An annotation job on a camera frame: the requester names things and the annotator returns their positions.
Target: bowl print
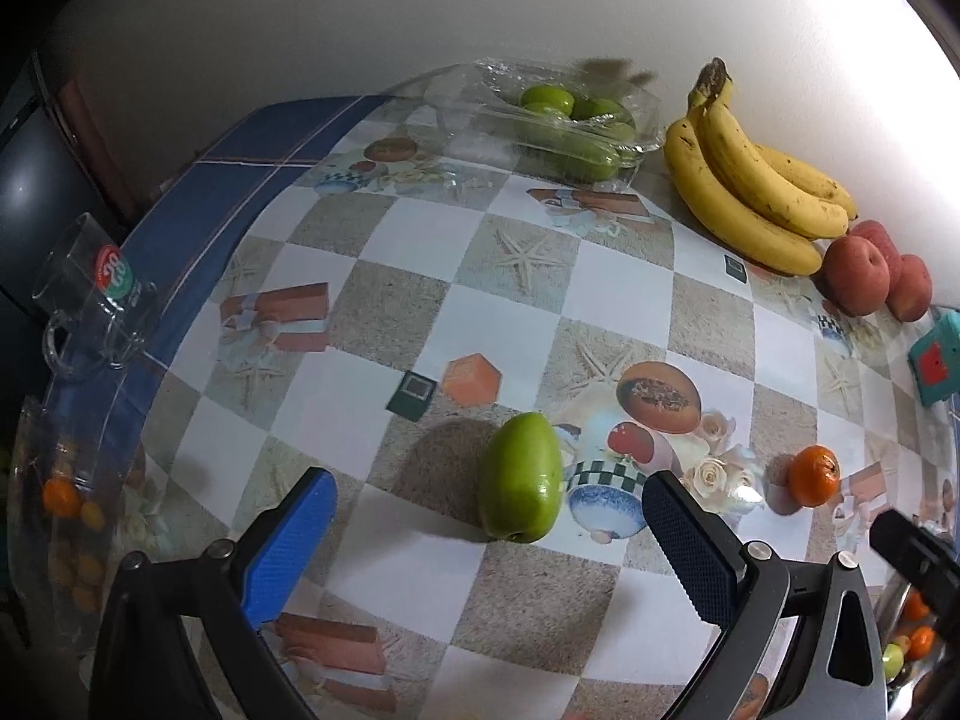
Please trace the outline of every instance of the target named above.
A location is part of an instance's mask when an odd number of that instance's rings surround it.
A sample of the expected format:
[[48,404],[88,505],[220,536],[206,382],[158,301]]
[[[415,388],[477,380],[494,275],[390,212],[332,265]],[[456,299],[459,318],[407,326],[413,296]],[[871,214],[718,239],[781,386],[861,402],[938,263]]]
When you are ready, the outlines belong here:
[[345,170],[325,175],[314,184],[313,191],[321,197],[330,196],[330,194],[347,194],[348,191],[362,189],[367,181],[368,178],[363,173]]
[[598,543],[630,538],[646,527],[643,476],[627,464],[583,461],[573,466],[566,488],[570,514]]

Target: table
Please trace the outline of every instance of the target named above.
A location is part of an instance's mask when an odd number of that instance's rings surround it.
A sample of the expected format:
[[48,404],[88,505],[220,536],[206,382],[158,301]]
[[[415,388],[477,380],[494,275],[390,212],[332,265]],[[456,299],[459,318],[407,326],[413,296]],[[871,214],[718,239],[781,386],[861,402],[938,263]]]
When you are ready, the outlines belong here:
[[[918,404],[905,358],[930,316],[848,319],[808,279],[745,263],[704,237],[657,155],[635,193],[607,196],[442,148],[411,100],[254,114],[128,242],[170,295],[147,354],[53,394],[109,403],[104,443],[140,458],[117,554],[192,557],[306,467],[333,473],[334,522],[264,632],[318,714],[660,717],[716,632],[645,527],[650,469],[781,557],[854,552],[872,590],[883,508],[952,531],[952,411]],[[627,413],[623,386],[659,421]],[[557,426],[565,504],[535,544],[488,541],[476,464],[525,410]],[[795,511],[784,461],[815,443],[841,494]]]

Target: starfish print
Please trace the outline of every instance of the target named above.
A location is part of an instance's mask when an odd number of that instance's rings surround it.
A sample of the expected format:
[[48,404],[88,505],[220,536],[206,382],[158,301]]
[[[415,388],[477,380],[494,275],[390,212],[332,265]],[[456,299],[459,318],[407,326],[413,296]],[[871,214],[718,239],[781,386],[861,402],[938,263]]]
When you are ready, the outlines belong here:
[[525,295],[530,294],[530,288],[533,285],[534,266],[543,265],[550,266],[551,268],[562,268],[566,265],[566,263],[553,257],[536,253],[539,251],[539,248],[546,243],[546,233],[544,233],[539,240],[534,241],[532,244],[527,244],[525,247],[522,247],[514,241],[513,238],[506,233],[500,232],[500,230],[497,230],[496,234],[507,251],[494,260],[493,264],[498,266],[498,268],[516,268],[518,277],[520,278],[520,291]]
[[850,324],[851,339],[857,346],[865,351],[878,351],[883,348],[883,338],[880,336],[880,329],[874,327],[865,319],[848,319]]
[[[894,455],[896,445],[894,443],[867,433],[866,446],[867,457],[874,463],[880,463],[881,469],[892,469],[892,474],[896,474],[896,456]],[[888,485],[887,494],[890,493],[891,490]]]
[[390,676],[397,682],[424,683],[426,681],[424,675],[416,672],[414,664],[410,664],[403,650],[400,634],[387,635],[383,638],[383,655],[391,664]]
[[290,491],[287,485],[286,475],[279,466],[274,466],[270,469],[270,486],[274,489],[274,496],[277,503],[280,503]]
[[610,362],[608,365],[603,365],[597,360],[592,352],[587,349],[587,346],[580,341],[577,341],[577,351],[580,353],[580,357],[583,359],[583,361],[587,364],[587,378],[583,381],[574,382],[573,384],[567,385],[565,388],[563,388],[565,392],[577,392],[593,382],[616,386],[617,382],[620,380],[620,374],[622,372],[621,368],[625,367],[626,362],[634,355],[634,347],[627,346],[613,359],[612,362]]
[[264,384],[265,379],[275,379],[283,375],[283,371],[271,365],[244,365],[233,374],[243,380],[243,394],[240,396],[240,402],[243,405],[244,414],[248,415],[251,410],[253,399],[256,398],[257,387]]
[[797,319],[807,319],[810,316],[812,303],[803,291],[803,282],[800,279],[775,277],[767,282],[775,298],[779,298],[786,310]]
[[829,355],[824,355],[824,363],[827,366],[827,371],[829,371],[829,376],[832,381],[830,381],[827,386],[823,389],[823,394],[830,394],[831,392],[838,392],[840,397],[843,398],[844,410],[846,410],[847,415],[850,415],[850,393],[853,389],[860,389],[860,381],[851,379],[847,375],[846,370],[842,370],[840,365],[837,365]]
[[236,289],[237,284],[239,284],[247,276],[252,276],[260,270],[258,266],[253,263],[246,262],[245,260],[246,258],[242,256],[230,258],[230,264],[224,271],[224,275],[221,276],[221,281],[229,282],[229,291],[231,295]]

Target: plastic container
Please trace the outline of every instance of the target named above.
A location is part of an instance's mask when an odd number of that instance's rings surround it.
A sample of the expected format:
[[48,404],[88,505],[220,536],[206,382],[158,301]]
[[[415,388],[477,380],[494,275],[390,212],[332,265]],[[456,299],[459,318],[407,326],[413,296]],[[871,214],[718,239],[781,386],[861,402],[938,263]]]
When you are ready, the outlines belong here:
[[[128,470],[103,461],[95,442],[95,435],[85,435],[82,419],[66,424],[27,398],[8,491],[13,586],[28,618],[52,621],[59,644],[78,654],[96,643],[113,527]],[[44,491],[51,483],[50,491],[57,494],[45,502]]]
[[[574,116],[610,101],[617,108],[575,121],[521,107],[524,92],[541,85],[573,95]],[[435,76],[424,101],[436,110],[446,156],[575,186],[629,184],[645,154],[664,142],[654,95],[573,68],[482,59]]]
[[[938,533],[947,545],[952,544],[949,533]],[[894,573],[885,584],[877,603],[874,615],[877,620],[877,632],[880,634],[881,651],[895,638],[909,635],[921,625],[935,626],[936,617],[932,613],[920,620],[907,621],[902,618],[910,584],[898,573]],[[887,683],[887,720],[901,720],[913,704],[913,693],[920,680],[930,674],[946,656],[942,638],[937,637],[929,654],[918,661],[906,661],[904,667],[893,680]]]

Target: banana bunch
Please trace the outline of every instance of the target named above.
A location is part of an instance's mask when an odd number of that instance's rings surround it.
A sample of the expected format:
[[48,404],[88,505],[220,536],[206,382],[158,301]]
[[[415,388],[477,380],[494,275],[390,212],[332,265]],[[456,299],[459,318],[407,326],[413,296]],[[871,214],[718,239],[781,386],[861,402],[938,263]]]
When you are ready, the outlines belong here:
[[856,205],[813,165],[751,143],[728,107],[732,93],[714,59],[686,116],[667,129],[670,175],[693,215],[729,247],[784,274],[814,274],[822,258],[811,241],[847,232]]

